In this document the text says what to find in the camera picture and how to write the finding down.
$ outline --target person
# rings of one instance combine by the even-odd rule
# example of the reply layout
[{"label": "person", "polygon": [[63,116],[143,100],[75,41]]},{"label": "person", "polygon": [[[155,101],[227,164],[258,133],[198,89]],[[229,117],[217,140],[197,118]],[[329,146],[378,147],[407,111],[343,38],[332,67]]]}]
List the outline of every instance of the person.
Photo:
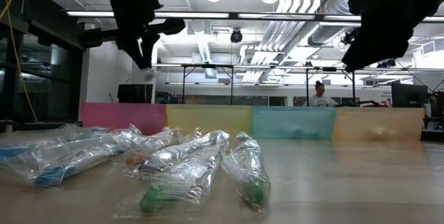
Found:
[{"label": "person", "polygon": [[324,95],[325,86],[319,81],[316,81],[316,94],[310,96],[308,99],[309,106],[311,107],[334,107],[337,103],[329,96]]}]

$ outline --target plastic wrap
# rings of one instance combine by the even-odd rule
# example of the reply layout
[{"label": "plastic wrap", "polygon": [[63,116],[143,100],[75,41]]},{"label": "plastic wrap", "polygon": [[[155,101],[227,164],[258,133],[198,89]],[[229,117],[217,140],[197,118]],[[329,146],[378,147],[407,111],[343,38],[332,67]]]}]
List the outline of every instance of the plastic wrap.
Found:
[{"label": "plastic wrap", "polygon": [[24,182],[49,187],[110,160],[145,140],[146,137],[136,127],[130,126],[92,139],[26,150],[3,160],[2,165]]},{"label": "plastic wrap", "polygon": [[58,132],[59,135],[54,137],[46,137],[41,139],[35,139],[25,141],[19,144],[7,143],[4,147],[0,148],[0,162],[3,159],[11,158],[19,155],[20,153],[31,151],[36,148],[43,147],[58,147],[65,145],[67,142],[77,141],[81,139],[93,139],[99,138],[108,132],[107,128],[93,127],[93,128],[81,128],[74,124],[63,125]]},{"label": "plastic wrap", "polygon": [[203,136],[201,128],[195,128],[194,131],[179,140],[181,144],[193,141],[195,139],[201,138]]},{"label": "plastic wrap", "polygon": [[230,135],[228,133],[222,130],[216,130],[194,141],[164,148],[148,157],[140,166],[138,173],[144,177],[152,176],[155,173],[162,172],[166,167],[179,162],[198,150],[224,143],[229,137]]},{"label": "plastic wrap", "polygon": [[112,161],[118,164],[141,164],[147,157],[163,148],[179,144],[182,135],[179,129],[164,128],[162,132],[149,136],[145,141],[137,144],[128,152],[114,158]]},{"label": "plastic wrap", "polygon": [[108,128],[103,127],[81,128],[76,124],[64,124],[63,126],[60,126],[59,129],[63,131],[63,137],[66,141],[98,138],[110,131]]},{"label": "plastic wrap", "polygon": [[154,175],[150,188],[139,202],[140,211],[153,214],[180,201],[202,205],[210,194],[227,145],[228,140],[224,139]]},{"label": "plastic wrap", "polygon": [[270,195],[271,184],[264,168],[261,148],[256,140],[241,132],[240,144],[223,157],[223,169],[236,180],[237,192],[255,210],[263,210]]}]

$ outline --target monitor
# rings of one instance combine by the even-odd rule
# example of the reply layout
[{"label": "monitor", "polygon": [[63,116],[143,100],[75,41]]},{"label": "monitor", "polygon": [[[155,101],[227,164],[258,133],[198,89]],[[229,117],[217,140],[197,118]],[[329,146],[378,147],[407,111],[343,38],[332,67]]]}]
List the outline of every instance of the monitor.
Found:
[{"label": "monitor", "polygon": [[427,86],[392,84],[393,107],[422,107],[429,102]]}]

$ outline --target blue bin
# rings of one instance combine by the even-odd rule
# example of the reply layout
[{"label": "blue bin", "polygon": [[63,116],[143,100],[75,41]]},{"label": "blue bin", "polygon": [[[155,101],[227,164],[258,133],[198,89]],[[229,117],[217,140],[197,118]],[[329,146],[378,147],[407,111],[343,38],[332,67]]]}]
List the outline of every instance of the blue bin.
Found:
[{"label": "blue bin", "polygon": [[253,107],[250,133],[259,139],[331,140],[336,109]]}]

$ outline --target camera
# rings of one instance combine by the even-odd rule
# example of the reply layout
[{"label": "camera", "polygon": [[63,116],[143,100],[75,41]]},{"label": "camera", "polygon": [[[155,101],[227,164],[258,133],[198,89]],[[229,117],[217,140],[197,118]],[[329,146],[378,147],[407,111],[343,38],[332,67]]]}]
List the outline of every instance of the camera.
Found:
[{"label": "camera", "polygon": [[239,29],[234,29],[233,33],[231,34],[231,42],[232,43],[239,43],[242,41],[242,33]]}]

